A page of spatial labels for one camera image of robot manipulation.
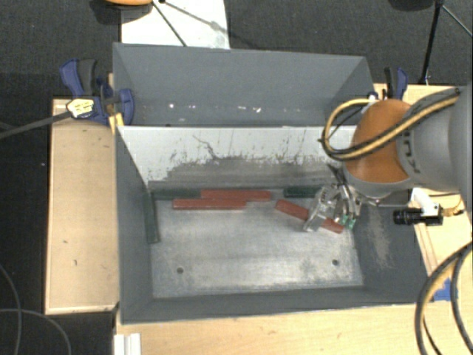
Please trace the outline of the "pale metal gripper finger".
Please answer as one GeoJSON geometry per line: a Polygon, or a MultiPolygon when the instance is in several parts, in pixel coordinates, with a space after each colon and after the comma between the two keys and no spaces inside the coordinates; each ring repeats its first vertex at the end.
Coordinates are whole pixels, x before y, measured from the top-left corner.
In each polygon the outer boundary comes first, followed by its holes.
{"type": "Polygon", "coordinates": [[[313,201],[313,205],[310,208],[310,218],[328,218],[331,217],[332,206],[330,200],[326,198],[318,198],[313,201]]]}
{"type": "Polygon", "coordinates": [[[302,230],[305,232],[317,231],[325,222],[326,216],[321,213],[311,212],[304,223],[302,230]]]}

